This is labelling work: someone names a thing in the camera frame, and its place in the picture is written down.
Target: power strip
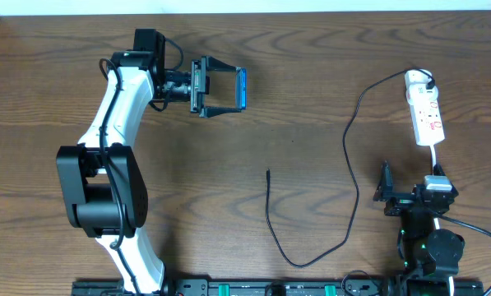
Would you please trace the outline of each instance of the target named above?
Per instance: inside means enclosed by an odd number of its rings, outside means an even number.
[[[419,146],[433,146],[444,140],[437,101],[439,91],[436,86],[431,90],[427,89],[430,81],[428,75],[418,70],[410,70],[405,74],[406,98],[410,104],[415,141]]]

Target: robotic arm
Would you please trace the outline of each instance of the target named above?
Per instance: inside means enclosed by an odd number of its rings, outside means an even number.
[[[162,100],[164,109],[169,102],[190,100],[191,113],[199,113],[202,118],[239,113],[247,107],[244,68],[202,57],[201,61],[192,61],[191,72],[166,70],[165,42],[166,38],[155,30],[136,30],[133,50],[114,53],[108,72],[103,71],[108,86],[90,128],[77,146],[62,146],[57,154],[70,223],[83,228],[88,237],[106,248],[123,276],[124,290],[135,294],[160,291],[164,280],[163,262],[153,252],[144,227],[148,195],[132,153],[146,106]],[[205,95],[209,95],[210,89],[209,71],[236,72],[235,108],[205,106]],[[101,141],[107,164],[101,158]],[[106,173],[106,166],[111,168],[115,181],[110,179],[110,182],[115,185],[86,181],[98,173]],[[113,186],[120,197],[123,217],[119,216]],[[124,237],[123,243],[117,250],[111,248],[120,235]]]

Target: black cable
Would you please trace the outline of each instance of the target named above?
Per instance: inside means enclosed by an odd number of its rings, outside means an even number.
[[[351,174],[351,178],[353,179],[353,184],[354,184],[354,188],[356,189],[356,199],[354,201],[354,207],[353,207],[353,212],[351,213],[351,218],[350,218],[350,222],[348,224],[348,227],[347,227],[347,231],[345,233],[345,237],[344,237],[344,240],[342,240],[339,244],[337,244],[336,246],[330,248],[329,250],[325,251],[324,253],[322,253],[321,255],[319,255],[318,257],[312,259],[311,261],[305,263],[305,264],[296,264],[294,262],[292,262],[284,253],[284,250],[282,249],[280,243],[278,242],[278,238],[276,238],[276,234],[275,234],[275,231],[273,230],[272,226],[271,226],[271,221],[269,219],[269,196],[270,196],[270,192],[271,192],[271,171],[268,169],[267,170],[267,198],[266,198],[266,205],[265,205],[265,212],[266,212],[266,220],[267,220],[267,226],[269,226],[269,230],[271,231],[271,234],[272,234],[272,237],[275,239],[275,243],[276,243],[276,246],[278,246],[278,250],[280,250],[280,253],[281,253],[281,256],[287,261],[287,263],[289,263],[292,267],[295,267],[295,268],[305,268],[305,267],[308,267],[308,266],[311,266],[312,264],[316,263],[317,261],[320,261],[323,257],[329,255],[330,253],[334,252],[336,249],[338,249],[339,247],[342,247],[345,242],[347,242],[347,239],[349,238],[350,236],[350,232],[351,232],[351,226],[353,226],[353,221],[354,221],[354,215],[356,214],[357,212],[357,207],[359,206],[359,198],[360,198],[360,192],[359,192],[359,185],[357,184],[357,180],[356,178],[354,177],[354,174],[353,174],[353,169],[351,168],[351,163],[350,163],[350,158],[348,157],[347,155],[347,149],[345,148],[345,136],[347,135],[347,131],[350,129],[351,127],[351,123],[353,123],[354,119],[357,117],[357,114],[359,113],[359,108],[360,108],[360,103],[362,103],[362,98],[364,97],[364,95],[366,94],[366,92],[368,90],[371,90],[373,87],[375,86],[378,86],[379,84],[383,83],[384,81],[387,81],[387,80],[390,80],[392,79],[393,77],[395,76],[398,76],[402,73],[406,73],[407,71],[409,70],[417,70],[419,72],[422,72],[423,74],[425,74],[426,76],[428,76],[431,81],[429,83],[435,83],[435,79],[433,79],[433,77],[431,75],[429,75],[427,72],[423,71],[423,70],[420,70],[420,69],[408,69],[408,70],[402,70],[398,73],[395,73],[391,76],[388,76],[382,80],[380,80],[379,82],[377,83],[374,83],[372,85],[370,85],[368,88],[366,88],[362,94],[360,95],[359,97],[359,102],[357,103],[357,106],[354,110],[354,113],[353,113],[353,117],[351,118],[351,120],[347,123],[347,126],[345,127],[345,130],[344,130],[344,135],[342,136],[342,146],[344,147],[344,156],[345,156],[345,162],[347,163],[347,167],[350,171],[350,174]]]
[[[121,259],[121,264],[123,264],[124,269],[127,271],[128,275],[130,275],[130,281],[133,284],[133,288],[136,290],[136,295],[137,296],[141,295],[141,292],[139,291],[139,287],[137,285],[136,276],[133,274],[132,270],[130,269],[130,266],[128,266],[127,261],[124,258],[123,252],[121,252],[121,249],[117,250],[117,254],[119,255],[119,259]]]
[[[450,218],[450,217],[446,217],[446,216],[441,215],[441,214],[437,213],[435,210],[432,210],[432,209],[430,209],[430,208],[428,208],[428,207],[426,207],[426,209],[428,209],[428,211],[429,211],[430,213],[432,213],[432,215],[433,215],[433,216],[435,216],[435,217],[437,217],[437,218],[439,218],[439,219],[442,219],[442,220],[445,220],[445,221],[448,221],[448,222],[452,222],[452,223],[458,224],[458,225],[463,226],[463,227],[466,227],[466,228],[468,228],[468,229],[475,230],[475,231],[477,231],[477,232],[479,232],[479,233],[481,233],[481,234],[484,234],[484,235],[486,235],[486,236],[488,236],[488,237],[490,237],[490,238],[491,238],[491,232],[489,232],[489,231],[488,231],[488,230],[486,230],[486,229],[481,229],[481,228],[479,228],[479,227],[477,227],[477,226],[474,226],[474,225],[472,225],[472,224],[468,224],[468,223],[466,223],[466,222],[462,222],[462,221],[457,220],[457,219],[453,219],[453,218]],[[483,296],[487,296],[487,295],[490,295],[490,294],[491,294],[491,285],[490,285],[490,287],[489,287],[489,288],[488,288],[488,289],[487,289],[487,290],[484,292]]]
[[[275,280],[272,283],[268,284],[267,287],[265,287],[264,296],[267,296],[269,294],[269,290],[272,289],[272,287],[274,287],[276,284],[279,284],[279,283],[280,283],[279,280]]]
[[[396,249],[399,252],[399,257],[404,260],[404,255],[402,254],[402,229],[399,231],[399,236],[396,239]]]
[[[350,291],[348,291],[346,288],[345,288],[345,281],[347,280],[347,278],[350,276],[350,275],[353,275],[354,273],[362,273],[362,274],[365,274],[369,280],[371,280],[371,282],[375,285],[375,287],[377,287],[377,293],[376,295],[378,295],[380,293],[380,289],[381,289],[381,286],[379,284],[377,284],[377,282],[371,277],[371,275],[369,275],[366,271],[362,271],[362,270],[354,270],[354,271],[350,271],[347,275],[344,276],[344,279],[342,279],[341,283],[340,283],[340,287],[344,290],[344,292],[346,292],[349,296],[354,296]]]
[[[408,280],[414,278],[414,276],[415,278],[419,277],[418,273],[420,272],[422,272],[422,266],[417,266],[412,271],[410,271],[409,274],[406,274],[404,277],[401,277],[401,283],[400,283],[401,290],[407,291],[406,283],[408,282]]]
[[[169,98],[170,98],[170,94],[172,93],[172,88],[174,87],[174,84],[172,84],[169,88],[169,91],[167,91],[166,95],[164,96],[164,99],[163,99],[163,108],[159,108],[157,107],[154,102],[150,101],[148,104],[157,112],[163,112],[168,106],[169,106]]]
[[[172,69],[170,69],[170,70],[172,70],[172,71],[177,71],[177,70],[178,70],[178,69],[181,67],[181,65],[183,65],[183,50],[182,50],[182,49],[181,49],[181,47],[180,47],[178,44],[176,44],[176,43],[175,43],[175,42],[174,42],[172,39],[168,39],[168,38],[167,38],[167,39],[166,39],[166,41],[167,41],[168,43],[170,43],[172,46],[174,46],[176,49],[178,49],[179,54],[181,55],[181,58],[179,59],[178,64],[177,64],[175,67],[173,67]]]
[[[108,66],[111,67],[111,70],[115,73],[115,77],[117,79],[117,84],[115,86],[115,92],[113,93],[112,101],[110,102],[106,113],[104,114],[103,122],[99,128],[99,151],[100,156],[103,162],[104,169],[106,170],[106,174],[108,175],[108,180],[110,182],[112,188],[112,195],[117,205],[118,214],[119,214],[119,236],[116,242],[110,244],[110,248],[115,250],[121,259],[121,263],[123,264],[124,269],[130,275],[130,279],[133,283],[134,289],[136,290],[136,295],[140,295],[139,287],[137,286],[136,277],[130,270],[126,260],[124,259],[123,253],[121,252],[121,243],[123,243],[124,239],[124,208],[121,202],[121,196],[119,195],[119,190],[117,187],[117,183],[115,182],[115,178],[113,178],[112,169],[110,168],[109,157],[106,155],[106,151],[104,149],[104,143],[106,142],[106,128],[108,126],[108,120],[113,111],[113,107],[115,106],[115,102],[119,97],[119,93],[123,87],[123,80],[121,79],[121,75],[119,74],[119,70],[115,67],[112,61],[107,58],[101,58],[99,60],[99,68],[103,73],[106,80],[108,80],[108,76],[106,75],[106,71],[103,69],[103,62],[106,62]]]

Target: power cord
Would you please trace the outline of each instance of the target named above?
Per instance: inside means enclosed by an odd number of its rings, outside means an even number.
[[[106,174],[108,175],[108,180],[110,182],[110,186],[112,188],[113,199],[115,200],[115,204],[117,205],[118,214],[119,214],[119,236],[117,241],[110,244],[110,248],[117,252],[119,258],[121,259],[121,263],[123,264],[124,269],[127,271],[130,279],[133,283],[134,289],[136,290],[136,295],[140,295],[139,287],[137,286],[136,276],[133,274],[132,270],[128,267],[128,264],[124,258],[123,252],[121,252],[121,244],[124,240],[124,209],[123,204],[121,202],[121,196],[119,195],[119,190],[117,187],[117,183],[115,182],[115,178],[112,174],[112,169],[110,168],[110,159],[106,154],[104,143],[106,142],[106,129],[108,127],[108,120],[113,111],[113,107],[115,106],[115,102],[119,97],[119,93],[123,88],[123,80],[121,79],[121,75],[119,74],[119,70],[115,67],[112,61],[107,58],[101,58],[99,60],[99,69],[103,73],[103,76],[108,80],[108,75],[106,74],[105,69],[103,68],[103,62],[110,66],[111,70],[115,74],[115,78],[117,79],[117,84],[115,86],[115,92],[113,93],[112,101],[110,102],[106,113],[104,114],[103,123],[99,128],[99,152],[103,162],[104,169],[106,170]]]
[[[416,69],[415,68],[415,69],[403,70],[403,71],[400,71],[398,73],[395,73],[395,74],[393,74],[391,76],[388,76],[388,77],[380,80],[379,82],[376,82],[376,83],[370,85],[368,88],[366,88],[362,92],[362,94],[359,97],[359,102],[357,103],[357,106],[356,106],[356,108],[354,110],[353,117],[351,117],[351,120],[347,123],[347,126],[345,127],[344,135],[342,136],[342,146],[344,147],[345,162],[347,163],[347,167],[348,167],[348,169],[350,171],[351,178],[353,179],[354,188],[356,189],[356,198],[354,200],[353,212],[351,213],[350,222],[348,224],[347,231],[345,232],[345,237],[344,237],[344,239],[339,244],[335,245],[334,247],[332,247],[329,250],[325,251],[324,253],[322,253],[318,257],[316,257],[316,258],[312,259],[311,261],[309,261],[307,263],[304,263],[304,264],[296,264],[296,263],[292,262],[285,255],[285,252],[282,249],[282,247],[280,245],[280,242],[278,242],[278,238],[276,238],[275,231],[273,230],[273,228],[271,226],[271,220],[269,219],[269,196],[270,196],[270,193],[271,193],[271,171],[269,169],[267,170],[267,172],[266,172],[266,177],[267,177],[267,197],[266,197],[266,205],[265,205],[265,215],[266,215],[267,226],[269,226],[269,230],[271,231],[272,237],[275,239],[276,246],[278,247],[278,250],[280,250],[281,256],[292,267],[295,267],[295,268],[305,268],[305,267],[311,266],[312,264],[320,261],[323,257],[325,257],[325,256],[331,254],[332,252],[334,252],[335,250],[337,250],[339,247],[342,247],[347,242],[347,239],[350,237],[351,226],[353,226],[353,221],[354,221],[354,215],[356,214],[357,208],[359,206],[360,192],[359,192],[359,185],[357,184],[357,180],[356,180],[356,178],[354,177],[354,174],[353,174],[353,169],[351,168],[350,158],[347,155],[347,149],[345,148],[345,136],[347,135],[347,132],[349,131],[349,129],[351,127],[351,124],[353,123],[354,119],[357,117],[357,114],[359,113],[360,104],[362,103],[362,98],[364,97],[364,95],[366,94],[366,92],[368,92],[368,90],[371,90],[373,87],[378,86],[379,84],[383,83],[384,81],[388,81],[388,80],[392,79],[395,76],[399,76],[400,74],[406,73],[409,70],[417,70],[419,72],[422,72],[424,75],[428,76],[430,78],[430,82],[428,83],[430,85],[430,88],[427,87],[428,89],[432,89],[435,86],[435,79],[431,75],[429,75],[427,72],[425,72],[425,71],[423,71],[421,69]]]
[[[432,174],[434,174],[435,164],[437,164],[437,157],[435,155],[435,145],[430,145],[429,150],[432,154]]]

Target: white wall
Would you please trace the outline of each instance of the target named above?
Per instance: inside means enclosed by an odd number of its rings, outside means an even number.
[[[491,10],[491,0],[0,0],[0,16]]]

